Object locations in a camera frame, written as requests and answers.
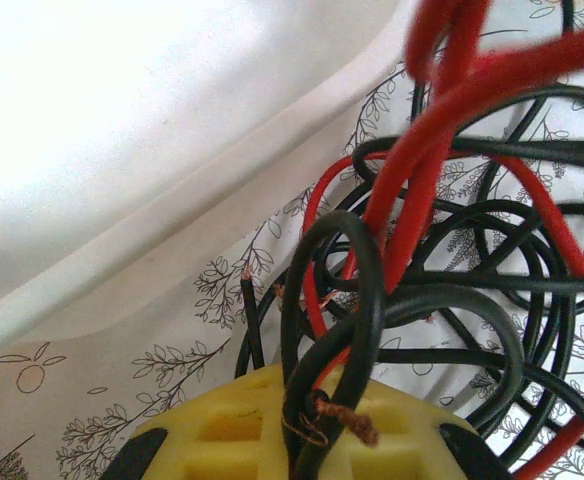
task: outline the patterned fabric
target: patterned fabric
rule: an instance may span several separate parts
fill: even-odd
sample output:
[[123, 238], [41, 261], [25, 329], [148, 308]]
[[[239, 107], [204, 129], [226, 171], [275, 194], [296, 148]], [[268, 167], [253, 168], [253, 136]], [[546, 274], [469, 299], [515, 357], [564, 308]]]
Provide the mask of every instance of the patterned fabric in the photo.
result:
[[[530, 42], [556, 35], [561, 23], [559, 0], [497, 1], [483, 48]], [[584, 0], [575, 1], [577, 28], [584, 27]], [[584, 85], [584, 74], [561, 82]], [[367, 139], [401, 131], [407, 125], [412, 85], [404, 65], [365, 99], [346, 151]], [[506, 135], [521, 117], [511, 108], [473, 127], [470, 133]], [[539, 139], [584, 138], [584, 111], [578, 103], [550, 101], [526, 133]], [[447, 162], [438, 196], [464, 202], [477, 190], [486, 158]], [[584, 201], [584, 172], [560, 163], [530, 161], [558, 201]], [[328, 211], [357, 183], [352, 171], [328, 191], [322, 205]], [[145, 419], [185, 402], [232, 379], [238, 344], [246, 330], [239, 288], [240, 274], [251, 266], [256, 293], [261, 295], [289, 261], [299, 237], [311, 189], [301, 192], [246, 238], [219, 254], [194, 278], [155, 299], [116, 326], [68, 341], [18, 344], [0, 352], [0, 479], [96, 479], [133, 430]], [[508, 172], [501, 170], [491, 198], [529, 202], [529, 196]], [[584, 249], [584, 219], [570, 225]], [[467, 268], [476, 265], [472, 233], [450, 235], [428, 266]], [[494, 236], [492, 241], [498, 243]], [[503, 270], [517, 271], [513, 257]], [[525, 314], [495, 294], [522, 331]], [[266, 361], [277, 361], [278, 310], [272, 308], [263, 325]], [[500, 351], [491, 328], [470, 315], [467, 325], [485, 349]], [[584, 314], [578, 317], [569, 383], [584, 396]], [[462, 347], [436, 316], [395, 331], [386, 331], [387, 347]], [[374, 377], [459, 415], [467, 414], [494, 389], [480, 368], [445, 365], [378, 365]], [[532, 385], [526, 396], [538, 400]], [[572, 412], [558, 402], [552, 418], [565, 422]], [[490, 444], [501, 451], [522, 428], [524, 413], [514, 408]], [[525, 458], [551, 438], [544, 431]], [[544, 479], [584, 478], [584, 451], [572, 449]]]

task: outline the black plastic piece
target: black plastic piece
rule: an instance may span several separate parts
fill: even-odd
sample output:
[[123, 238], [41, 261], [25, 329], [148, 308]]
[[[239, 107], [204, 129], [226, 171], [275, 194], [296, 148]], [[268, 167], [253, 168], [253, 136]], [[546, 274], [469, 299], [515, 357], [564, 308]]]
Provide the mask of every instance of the black plastic piece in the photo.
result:
[[100, 480], [142, 480], [167, 436], [164, 428], [153, 428], [128, 440]]
[[451, 423], [441, 425], [439, 433], [468, 480], [514, 479], [478, 435]]

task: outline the stripped wire end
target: stripped wire end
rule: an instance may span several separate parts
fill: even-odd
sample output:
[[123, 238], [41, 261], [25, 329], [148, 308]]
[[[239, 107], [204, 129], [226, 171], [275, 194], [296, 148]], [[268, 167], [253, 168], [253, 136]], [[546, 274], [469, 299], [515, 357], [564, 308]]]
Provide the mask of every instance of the stripped wire end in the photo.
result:
[[319, 415], [336, 418], [364, 445], [376, 447], [379, 444], [379, 431], [374, 428], [368, 415], [359, 415], [351, 408], [326, 402], [321, 398], [317, 398], [314, 405]]
[[[278, 307], [280, 312], [283, 310], [283, 294], [285, 293], [285, 287], [279, 283], [275, 283], [274, 285], [272, 285], [272, 289], [274, 290], [274, 295], [276, 295], [276, 297], [279, 299]], [[303, 311], [305, 311], [308, 308], [308, 304], [304, 298], [299, 299], [299, 307]]]
[[329, 303], [330, 300], [332, 300], [334, 297], [336, 297], [337, 292], [330, 292], [328, 293], [325, 297], [323, 297], [323, 300], [321, 300], [321, 303], [319, 303], [319, 307], [321, 307], [321, 310], [323, 310], [327, 304]]
[[241, 274], [241, 280], [252, 280], [252, 267], [248, 265]]

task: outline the white plastic container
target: white plastic container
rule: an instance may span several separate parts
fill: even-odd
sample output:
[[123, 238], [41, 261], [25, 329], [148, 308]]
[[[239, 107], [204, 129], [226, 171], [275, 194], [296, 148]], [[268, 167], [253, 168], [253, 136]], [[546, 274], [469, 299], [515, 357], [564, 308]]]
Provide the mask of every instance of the white plastic container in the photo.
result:
[[0, 346], [118, 322], [315, 181], [416, 3], [0, 3]]

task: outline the wire bundle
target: wire bundle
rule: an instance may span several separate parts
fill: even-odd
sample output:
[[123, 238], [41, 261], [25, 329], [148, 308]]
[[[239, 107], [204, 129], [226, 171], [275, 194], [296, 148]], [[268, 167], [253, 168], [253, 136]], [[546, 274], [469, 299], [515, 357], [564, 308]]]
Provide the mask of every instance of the wire bundle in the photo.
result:
[[[277, 296], [275, 286], [285, 285], [281, 312], [286, 382], [283, 419], [291, 428], [284, 428], [284, 439], [297, 478], [317, 477], [323, 459], [343, 431], [343, 425], [334, 418], [319, 417], [313, 429], [321, 432], [327, 443], [308, 442], [304, 437], [312, 438], [314, 433], [299, 420], [307, 410], [307, 395], [320, 386], [323, 376], [337, 363], [345, 363], [345, 367], [331, 401], [351, 409], [363, 395], [375, 362], [485, 367], [498, 386], [467, 418], [479, 433], [484, 438], [489, 436], [515, 403], [529, 414], [523, 430], [500, 457], [505, 465], [511, 466], [543, 427], [557, 432], [532, 461], [516, 472], [517, 479], [535, 478], [575, 443], [584, 448], [584, 399], [562, 380], [570, 360], [575, 319], [584, 312], [584, 300], [576, 301], [576, 294], [584, 293], [584, 257], [564, 217], [584, 216], [584, 203], [555, 205], [521, 160], [533, 158], [584, 168], [584, 141], [521, 140], [547, 99], [567, 97], [584, 105], [584, 88], [552, 84], [560, 75], [584, 68], [584, 31], [571, 33], [573, 5], [571, 1], [562, 3], [562, 38], [503, 52], [488, 62], [477, 54], [477, 42], [489, 1], [424, 1], [406, 52], [408, 72], [416, 81], [411, 127], [401, 137], [359, 145], [350, 157], [335, 163], [322, 176], [310, 198], [304, 236], [290, 267], [275, 280], [258, 306], [250, 292], [249, 275], [244, 277], [249, 328], [236, 376], [246, 372], [251, 351], [255, 353], [254, 368], [263, 366], [258, 326]], [[444, 34], [447, 47], [440, 64], [435, 65], [431, 54]], [[435, 96], [423, 111], [427, 83], [432, 84]], [[534, 104], [505, 141], [462, 134], [482, 118], [528, 100], [534, 100]], [[475, 203], [466, 206], [436, 199], [443, 163], [473, 155], [492, 158]], [[383, 161], [378, 175], [370, 169], [368, 160]], [[334, 212], [316, 220], [323, 192], [339, 172], [351, 165], [363, 184]], [[534, 207], [487, 199], [500, 166], [508, 168], [523, 184]], [[403, 188], [408, 180], [408, 188]], [[388, 234], [397, 197], [403, 199], [403, 208], [394, 232]], [[431, 224], [433, 208], [449, 213], [449, 217]], [[498, 212], [522, 221], [504, 221], [493, 215]], [[426, 270], [424, 264], [437, 245], [457, 229], [474, 231], [480, 264], [469, 272]], [[488, 231], [500, 232], [505, 238], [491, 252]], [[516, 250], [523, 255], [528, 274], [497, 273], [497, 267]], [[331, 255], [345, 252], [345, 265], [328, 268]], [[475, 288], [501, 291], [528, 311], [521, 340], [504, 310]], [[339, 291], [356, 292], [356, 308], [347, 310], [330, 299]], [[530, 292], [529, 299], [519, 291]], [[300, 306], [302, 294], [306, 309]], [[338, 320], [329, 330], [323, 308]], [[475, 313], [489, 323], [499, 337], [503, 354], [482, 351], [452, 308]], [[434, 311], [454, 329], [466, 350], [379, 348], [384, 329], [407, 325]], [[315, 343], [299, 359], [298, 345], [303, 335]], [[555, 343], [547, 372], [541, 365]], [[530, 382], [545, 389], [536, 405], [522, 396]], [[575, 412], [565, 427], [549, 419], [557, 396]]]

